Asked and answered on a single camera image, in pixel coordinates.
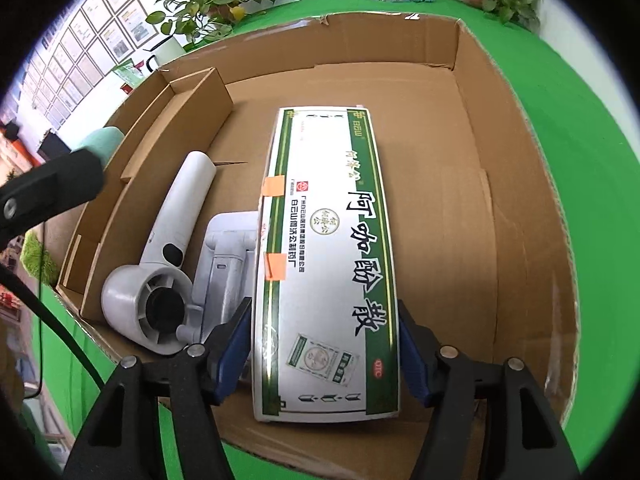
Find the black cable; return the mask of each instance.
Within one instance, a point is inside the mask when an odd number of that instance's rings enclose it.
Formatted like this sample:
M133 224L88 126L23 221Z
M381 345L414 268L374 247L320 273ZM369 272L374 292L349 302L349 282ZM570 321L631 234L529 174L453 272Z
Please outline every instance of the black cable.
M47 239L47 223L42 223L42 243L40 244L40 263L38 264L38 301L42 302L42 267L44 267L44 243ZM38 353L40 354L40 380L38 389L25 399L35 399L42 393L42 383L44 382L44 353L42 351L42 319L38 317Z
M91 375L98 388L102 389L104 381L100 377L98 370L95 369L94 364L89 361L89 358L82 351L78 342L71 336L62 323L60 323L58 318L42 304L31 289L2 264L0 264L0 283L14 293L45 325L53 330L69 350L71 350L72 354L76 356L89 375Z

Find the cardboard flap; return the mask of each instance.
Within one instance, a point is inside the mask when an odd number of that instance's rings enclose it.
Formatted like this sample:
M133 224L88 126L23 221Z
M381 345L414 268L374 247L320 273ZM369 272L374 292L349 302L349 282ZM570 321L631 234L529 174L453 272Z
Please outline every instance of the cardboard flap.
M215 66L227 84L327 63L398 61L452 68L456 20L426 14L406 20L407 16L345 12L305 18L213 43L162 68L167 78L179 78Z

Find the green backdrop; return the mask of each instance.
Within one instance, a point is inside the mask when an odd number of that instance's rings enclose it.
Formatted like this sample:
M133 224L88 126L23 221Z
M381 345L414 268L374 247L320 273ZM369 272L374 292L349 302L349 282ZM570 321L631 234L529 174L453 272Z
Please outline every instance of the green backdrop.
M247 18L235 33L358 10L461 18L498 63L529 115L558 187L575 255L580 361L577 395L565 431L579 465L584 467L615 424L640 368L640 164L602 102L551 47L526 30L502 26L492 16L457 0L422 4L301 0ZM51 290L46 291L44 301L106 379L113 363L82 332ZM48 330L44 345L47 387L71 431L77 433L97 389ZM181 474L170 414L164 408L161 420L166 463L173 480ZM229 446L225 449L239 479L308 478Z

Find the teal object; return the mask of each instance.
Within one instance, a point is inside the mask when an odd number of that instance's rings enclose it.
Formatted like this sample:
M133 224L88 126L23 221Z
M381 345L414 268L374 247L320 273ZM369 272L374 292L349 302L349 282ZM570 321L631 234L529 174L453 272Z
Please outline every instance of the teal object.
M118 146L124 140L124 134L115 126L105 126L87 135L78 146L86 148L100 158L102 168L105 168L111 160L111 156L116 152Z

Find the white container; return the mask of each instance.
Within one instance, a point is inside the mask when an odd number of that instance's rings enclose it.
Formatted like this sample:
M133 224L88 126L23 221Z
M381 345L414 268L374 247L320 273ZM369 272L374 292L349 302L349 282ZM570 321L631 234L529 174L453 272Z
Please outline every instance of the white container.
M276 175L285 175L284 195L260 203L255 418L395 416L398 306L368 111L281 109L267 169L267 177ZM268 253L284 254L276 268L266 269ZM267 279L282 272L284 280Z

